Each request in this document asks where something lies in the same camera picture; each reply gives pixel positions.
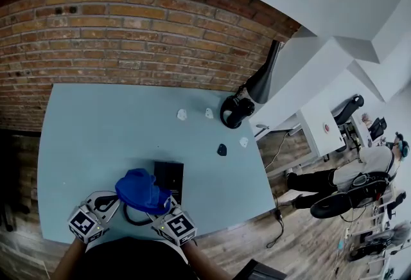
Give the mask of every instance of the black box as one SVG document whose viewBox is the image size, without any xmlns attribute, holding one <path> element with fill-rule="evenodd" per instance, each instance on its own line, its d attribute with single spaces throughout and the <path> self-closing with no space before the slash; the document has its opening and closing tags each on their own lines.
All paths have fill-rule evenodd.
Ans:
<svg viewBox="0 0 411 280">
<path fill-rule="evenodd" d="M 173 198 L 181 205 L 184 164 L 179 162 L 154 162 L 155 185 L 169 189 Z"/>
</svg>

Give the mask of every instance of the brick wall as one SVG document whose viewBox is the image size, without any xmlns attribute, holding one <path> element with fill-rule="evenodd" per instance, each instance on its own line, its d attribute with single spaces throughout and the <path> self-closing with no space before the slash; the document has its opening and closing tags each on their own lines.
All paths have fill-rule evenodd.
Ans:
<svg viewBox="0 0 411 280">
<path fill-rule="evenodd" d="M 259 0 L 0 0 L 0 128 L 41 130 L 53 83 L 235 91 L 299 26 Z"/>
</svg>

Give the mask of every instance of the black lamp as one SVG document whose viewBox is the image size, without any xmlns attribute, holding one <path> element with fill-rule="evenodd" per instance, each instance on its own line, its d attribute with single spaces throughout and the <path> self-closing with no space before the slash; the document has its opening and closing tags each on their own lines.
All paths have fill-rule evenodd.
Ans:
<svg viewBox="0 0 411 280">
<path fill-rule="evenodd" d="M 223 102 L 220 110 L 220 118 L 225 126 L 231 129 L 238 128 L 243 119 L 251 116 L 254 112 L 254 103 L 252 103 L 249 98 L 239 98 L 244 89 L 247 89 L 249 96 L 258 104 L 264 104 L 268 101 L 272 70 L 277 60 L 280 47 L 281 43 L 273 40 L 265 63 L 244 85 L 238 88 L 235 95 L 229 96 Z M 225 111 L 231 111 L 231 113 L 226 116 L 224 114 Z"/>
</svg>

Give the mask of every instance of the light blue table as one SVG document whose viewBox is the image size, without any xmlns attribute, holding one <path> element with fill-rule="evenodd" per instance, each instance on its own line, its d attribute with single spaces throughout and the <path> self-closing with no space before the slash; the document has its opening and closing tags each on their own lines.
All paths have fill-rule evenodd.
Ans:
<svg viewBox="0 0 411 280">
<path fill-rule="evenodd" d="M 220 105 L 227 93 L 133 85 L 56 84 L 39 153 L 39 211 L 43 237 L 72 242 L 67 218 L 94 191 L 114 191 L 132 168 L 154 161 L 184 163 L 182 206 L 198 234 L 217 231 L 274 208 L 270 186 L 248 121 L 226 128 Z M 212 109 L 214 119 L 205 116 Z M 177 118 L 186 109 L 188 118 Z M 246 148 L 240 139 L 247 137 Z M 217 154 L 220 143 L 227 156 Z M 141 212 L 131 214 L 145 219 Z M 127 223 L 121 209 L 108 238 L 158 238 L 150 226 Z"/>
</svg>

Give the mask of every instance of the wooden floor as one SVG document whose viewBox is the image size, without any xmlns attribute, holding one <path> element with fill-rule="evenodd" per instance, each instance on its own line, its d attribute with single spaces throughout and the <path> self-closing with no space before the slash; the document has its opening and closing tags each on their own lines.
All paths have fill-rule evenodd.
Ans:
<svg viewBox="0 0 411 280">
<path fill-rule="evenodd" d="M 270 133 L 261 142 L 259 149 L 265 164 L 277 153 L 284 132 Z M 30 208 L 30 214 L 8 211 L 14 232 L 0 227 L 0 269 L 10 279 L 48 279 L 67 245 L 42 238 L 37 205 L 37 155 L 39 138 L 12 137 L 9 140 L 9 156 L 14 161 L 2 172 L 16 172 L 19 178 L 16 187 L 21 202 Z M 302 133 L 287 137 L 285 144 L 273 162 L 273 167 L 308 153 L 310 149 Z M 334 168 L 355 157 L 355 152 L 331 155 L 324 164 L 320 160 L 303 172 Z M 269 179 L 272 190 L 281 199 L 287 192 L 284 178 Z M 341 253 L 336 259 L 337 246 L 349 224 L 340 218 L 318 220 L 308 210 L 282 209 L 285 230 L 281 239 L 271 249 L 266 244 L 281 231 L 273 216 L 266 213 L 229 229 L 208 234 L 198 239 L 199 247 L 233 276 L 254 258 L 270 267 L 288 274 L 287 279 L 358 279 L 365 272 L 365 263 L 348 265 Z"/>
</svg>

